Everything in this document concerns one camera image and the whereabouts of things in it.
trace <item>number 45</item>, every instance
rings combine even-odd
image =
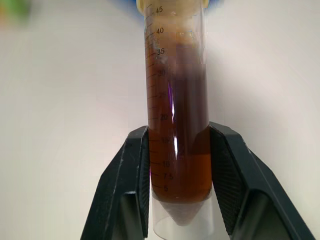
[[[163,11],[163,9],[162,9],[162,6],[160,6],[160,7],[158,7],[157,9],[156,9],[156,13],[157,14],[159,14],[159,13],[161,13]]]

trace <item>tube cap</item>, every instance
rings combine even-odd
[[[139,12],[143,15],[144,14],[144,5],[146,0],[136,0],[136,7],[138,8]],[[209,0],[202,0],[203,7],[206,9],[209,4]]]

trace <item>blurry object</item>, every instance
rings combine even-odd
[[[0,23],[23,21],[30,13],[29,0],[0,0]]]

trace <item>amber liquid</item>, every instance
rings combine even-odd
[[[211,191],[206,66],[196,48],[165,53],[146,40],[151,183],[167,203],[197,203]]]

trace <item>white background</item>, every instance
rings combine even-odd
[[[34,10],[0,30],[0,239],[80,239],[100,175],[147,124],[143,19],[111,0]],[[206,30],[210,120],[242,135],[320,238],[320,2],[226,0]]]

